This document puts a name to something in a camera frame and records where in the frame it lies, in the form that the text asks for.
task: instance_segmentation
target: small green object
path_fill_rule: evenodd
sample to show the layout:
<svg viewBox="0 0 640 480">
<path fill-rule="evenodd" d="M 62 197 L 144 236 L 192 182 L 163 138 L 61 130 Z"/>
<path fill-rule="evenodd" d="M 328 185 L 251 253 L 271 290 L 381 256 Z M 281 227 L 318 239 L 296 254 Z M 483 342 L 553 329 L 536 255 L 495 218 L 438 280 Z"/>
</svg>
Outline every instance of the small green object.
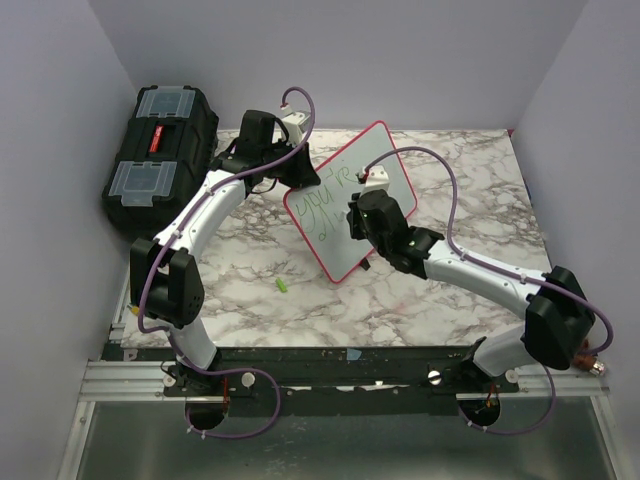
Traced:
<svg viewBox="0 0 640 480">
<path fill-rule="evenodd" d="M 286 293 L 287 286 L 284 284 L 282 280 L 280 280 L 279 278 L 276 278 L 276 285 L 278 285 L 278 288 L 282 293 Z"/>
</svg>

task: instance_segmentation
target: white wall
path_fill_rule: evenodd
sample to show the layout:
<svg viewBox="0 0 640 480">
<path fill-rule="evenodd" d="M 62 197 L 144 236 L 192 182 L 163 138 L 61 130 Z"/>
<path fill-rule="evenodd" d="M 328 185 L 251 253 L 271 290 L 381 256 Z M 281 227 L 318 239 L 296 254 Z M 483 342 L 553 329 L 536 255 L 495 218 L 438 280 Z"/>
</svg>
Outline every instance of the white wall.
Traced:
<svg viewBox="0 0 640 480">
<path fill-rule="evenodd" d="M 299 84 L 320 126 L 515 126 L 585 0 L 89 0 L 136 87 L 202 88 L 224 127 Z"/>
<path fill-rule="evenodd" d="M 135 91 L 85 0 L 0 15 L 0 477 L 55 478 L 125 248 L 99 209 Z"/>
<path fill-rule="evenodd" d="M 637 0 L 591 0 L 514 136 L 552 260 L 614 322 L 603 358 L 638 471 L 639 19 Z"/>
</svg>

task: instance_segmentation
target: red whiteboard frame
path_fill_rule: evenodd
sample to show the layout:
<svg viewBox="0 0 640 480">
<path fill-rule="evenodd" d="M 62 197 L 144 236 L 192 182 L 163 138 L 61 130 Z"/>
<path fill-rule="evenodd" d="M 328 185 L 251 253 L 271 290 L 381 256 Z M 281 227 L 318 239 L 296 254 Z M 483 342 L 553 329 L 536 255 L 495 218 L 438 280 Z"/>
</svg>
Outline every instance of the red whiteboard frame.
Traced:
<svg viewBox="0 0 640 480">
<path fill-rule="evenodd" d="M 322 167 L 324 167 L 325 165 L 331 163 L 331 161 L 338 156 L 340 153 L 342 153 L 345 149 L 347 149 L 349 147 L 349 145 L 351 145 L 352 143 L 354 143 L 356 140 L 358 140 L 361 136 L 363 136 L 365 133 L 367 133 L 369 130 L 371 130 L 373 127 L 375 127 L 376 125 L 382 125 L 385 129 L 385 131 L 387 132 L 387 135 L 389 135 L 389 140 L 391 141 L 391 145 L 393 145 L 393 149 L 395 150 L 396 147 L 396 143 L 393 141 L 393 137 L 391 136 L 391 132 L 389 131 L 389 127 L 387 126 L 386 123 L 384 123 L 382 120 L 378 120 L 377 122 L 373 122 L 371 125 L 369 125 L 367 128 L 365 128 L 362 132 L 360 132 L 356 137 L 354 137 L 352 140 L 350 140 L 347 144 L 345 144 L 344 146 L 340 147 L 340 149 L 334 153 L 333 155 L 331 155 L 329 158 L 327 158 L 324 162 L 322 162 L 320 165 L 318 165 L 318 167 L 315 169 L 316 172 L 320 171 L 320 169 Z M 402 160 L 400 159 L 400 156 L 398 154 L 396 154 L 396 157 L 398 158 L 398 162 L 400 162 L 400 167 L 402 168 L 402 172 L 404 173 L 404 176 L 407 179 L 407 183 L 409 184 L 409 188 L 411 189 L 411 194 L 413 195 L 413 198 L 415 199 L 415 207 L 413 207 L 413 209 L 406 215 L 405 218 L 409 218 L 413 212 L 416 211 L 416 209 L 418 208 L 418 197 L 416 197 L 416 192 L 413 189 L 413 184 L 411 183 L 411 180 L 409 179 L 409 175 L 407 175 L 407 169 L 404 167 L 404 164 L 402 163 Z M 364 260 L 365 258 L 367 258 L 369 255 L 371 255 L 375 249 L 373 247 L 371 247 L 371 250 L 369 250 L 359 261 L 358 263 L 355 264 L 355 266 L 353 268 L 351 268 L 342 278 L 336 280 L 334 278 L 331 277 L 331 275 L 329 274 L 329 272 L 327 271 L 326 267 L 324 266 L 324 264 L 322 263 L 322 260 L 320 259 L 320 256 L 318 255 L 318 253 L 316 252 L 316 250 L 313 248 L 313 244 L 309 241 L 309 239 L 307 238 L 307 236 L 304 233 L 304 230 L 302 229 L 302 226 L 300 225 L 300 223 L 298 222 L 298 220 L 296 219 L 295 215 L 293 214 L 293 212 L 291 211 L 291 209 L 289 208 L 289 206 L 287 205 L 287 198 L 289 198 L 289 194 L 291 192 L 293 192 L 293 189 L 289 189 L 287 190 L 287 192 L 284 194 L 284 197 L 282 199 L 282 203 L 284 204 L 284 208 L 287 211 L 287 213 L 289 214 L 289 217 L 291 217 L 291 220 L 293 220 L 294 225 L 296 226 L 296 228 L 298 229 L 298 231 L 300 232 L 300 235 L 302 235 L 302 238 L 304 238 L 304 241 L 307 243 L 307 245 L 309 246 L 309 248 L 311 249 L 311 252 L 313 253 L 313 256 L 316 257 L 316 260 L 318 261 L 318 263 L 320 264 L 320 267 L 322 267 L 322 270 L 324 270 L 324 273 L 327 275 L 327 277 L 329 277 L 329 280 L 331 280 L 332 283 L 340 283 L 342 282 L 345 278 L 347 278 L 356 268 L 358 268 L 358 266 L 360 265 L 360 262 L 362 262 L 362 260 Z"/>
</svg>

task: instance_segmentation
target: bolt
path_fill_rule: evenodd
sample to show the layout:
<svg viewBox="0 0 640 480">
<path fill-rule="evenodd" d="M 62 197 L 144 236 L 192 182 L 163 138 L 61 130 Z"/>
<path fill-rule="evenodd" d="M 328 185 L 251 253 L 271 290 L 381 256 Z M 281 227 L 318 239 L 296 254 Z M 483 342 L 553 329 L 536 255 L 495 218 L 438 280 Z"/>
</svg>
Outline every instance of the bolt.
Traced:
<svg viewBox="0 0 640 480">
<path fill-rule="evenodd" d="M 431 385 L 438 386 L 440 385 L 440 383 L 442 383 L 442 375 L 440 375 L 440 372 L 437 370 L 431 370 L 428 374 L 427 374 L 427 378 L 429 379 L 429 383 Z"/>
<path fill-rule="evenodd" d="M 241 382 L 243 386 L 249 388 L 253 386 L 254 383 L 256 383 L 256 377 L 253 373 L 246 372 L 244 375 L 242 375 Z"/>
<path fill-rule="evenodd" d="M 162 384 L 165 387 L 173 387 L 176 384 L 176 379 L 170 375 L 165 375 L 162 379 Z"/>
<path fill-rule="evenodd" d="M 507 382 L 509 383 L 518 383 L 518 374 L 515 370 L 507 370 L 504 374 Z"/>
</svg>

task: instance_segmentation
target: metal extrusion frame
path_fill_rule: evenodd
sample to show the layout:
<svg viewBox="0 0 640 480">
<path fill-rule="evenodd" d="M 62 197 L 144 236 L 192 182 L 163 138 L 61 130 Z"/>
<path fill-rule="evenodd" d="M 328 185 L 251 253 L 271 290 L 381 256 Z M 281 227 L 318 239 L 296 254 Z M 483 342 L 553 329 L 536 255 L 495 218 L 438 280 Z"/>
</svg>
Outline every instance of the metal extrusion frame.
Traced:
<svg viewBox="0 0 640 480">
<path fill-rule="evenodd" d="M 123 312 L 129 286 L 125 275 L 115 309 L 110 343 L 120 343 L 124 332 Z M 89 362 L 82 381 L 78 405 L 71 426 L 66 450 L 58 473 L 58 480 L 72 480 L 79 473 L 82 455 L 89 435 L 97 402 L 205 402 L 221 403 L 222 397 L 165 397 L 165 374 L 162 362 Z M 541 398 L 550 394 L 549 380 L 539 365 L 516 369 L 518 393 L 504 393 L 502 398 Z M 636 478 L 631 459 L 622 441 L 608 398 L 609 388 L 600 378 L 575 371 L 552 371 L 559 397 L 590 397 L 602 433 L 604 447 L 610 459 L 613 474 L 620 480 Z M 483 398 L 484 394 L 458 394 L 459 400 Z"/>
</svg>

